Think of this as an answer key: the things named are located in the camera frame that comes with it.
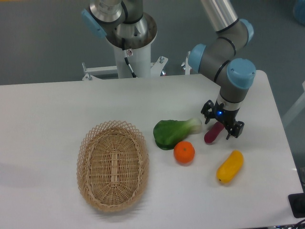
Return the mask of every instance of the orange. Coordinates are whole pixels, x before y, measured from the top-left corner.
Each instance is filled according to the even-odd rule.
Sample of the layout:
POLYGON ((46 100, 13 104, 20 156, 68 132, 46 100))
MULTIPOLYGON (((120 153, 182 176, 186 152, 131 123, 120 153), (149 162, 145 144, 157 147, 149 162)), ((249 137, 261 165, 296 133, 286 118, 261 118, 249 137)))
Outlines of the orange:
POLYGON ((190 142, 179 142, 173 149, 173 155, 180 163, 189 163, 194 159, 195 149, 190 142))

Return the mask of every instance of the yellow toy vegetable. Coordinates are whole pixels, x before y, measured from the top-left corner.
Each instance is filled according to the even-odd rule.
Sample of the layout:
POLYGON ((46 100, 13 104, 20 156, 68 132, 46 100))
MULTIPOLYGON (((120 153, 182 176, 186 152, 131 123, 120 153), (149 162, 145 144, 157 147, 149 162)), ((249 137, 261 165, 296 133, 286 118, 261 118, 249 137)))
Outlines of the yellow toy vegetable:
POLYGON ((244 157, 241 152, 234 150, 228 159, 218 168, 216 176, 222 183, 230 182, 241 169, 244 157))

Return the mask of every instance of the metal bracket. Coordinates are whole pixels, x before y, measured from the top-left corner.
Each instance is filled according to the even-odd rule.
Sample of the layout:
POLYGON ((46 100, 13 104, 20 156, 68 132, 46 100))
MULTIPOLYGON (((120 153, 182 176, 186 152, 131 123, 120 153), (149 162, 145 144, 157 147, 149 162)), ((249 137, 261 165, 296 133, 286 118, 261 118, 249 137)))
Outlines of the metal bracket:
MULTIPOLYGON (((165 71, 163 70, 164 66, 168 62, 168 58, 164 56, 160 56, 157 62, 151 63, 151 77, 159 77, 160 75, 165 75, 165 71)), ((82 80, 100 80, 100 78, 95 77, 94 75, 108 75, 108 74, 116 74, 118 73, 117 66, 108 66, 108 67, 98 67, 98 68, 86 68, 85 63, 81 63, 83 72, 85 76, 82 80)))
POLYGON ((191 70, 192 70, 192 67, 189 66, 189 55, 190 55, 190 51, 187 52, 187 56, 185 58, 185 61, 182 62, 181 64, 181 67, 182 67, 182 70, 185 71, 185 75, 190 75, 191 74, 191 70))
POLYGON ((159 77, 161 75, 166 75, 166 72, 163 70, 166 63, 168 62, 168 58, 164 56, 160 56, 159 60, 151 68, 151 77, 159 77))

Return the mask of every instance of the green leafy vegetable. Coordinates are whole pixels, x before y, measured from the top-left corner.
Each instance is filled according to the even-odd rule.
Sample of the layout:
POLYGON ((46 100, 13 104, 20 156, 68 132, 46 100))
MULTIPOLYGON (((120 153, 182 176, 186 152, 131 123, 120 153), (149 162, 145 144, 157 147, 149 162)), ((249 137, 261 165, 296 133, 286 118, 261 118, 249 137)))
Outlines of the green leafy vegetable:
POLYGON ((189 134, 199 132, 201 125, 199 118, 186 121, 161 120, 154 127, 153 136, 160 149, 174 149, 176 144, 183 141, 189 134))

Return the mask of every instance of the woven basket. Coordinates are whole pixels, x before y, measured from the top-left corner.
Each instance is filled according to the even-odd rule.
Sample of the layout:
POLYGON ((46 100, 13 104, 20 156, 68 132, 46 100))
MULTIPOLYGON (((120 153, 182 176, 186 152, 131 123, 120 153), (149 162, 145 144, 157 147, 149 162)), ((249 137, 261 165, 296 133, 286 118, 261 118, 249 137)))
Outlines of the woven basket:
POLYGON ((143 194, 149 158, 141 132, 121 121, 97 125, 83 140, 77 182, 84 199, 102 211, 119 211, 143 194))

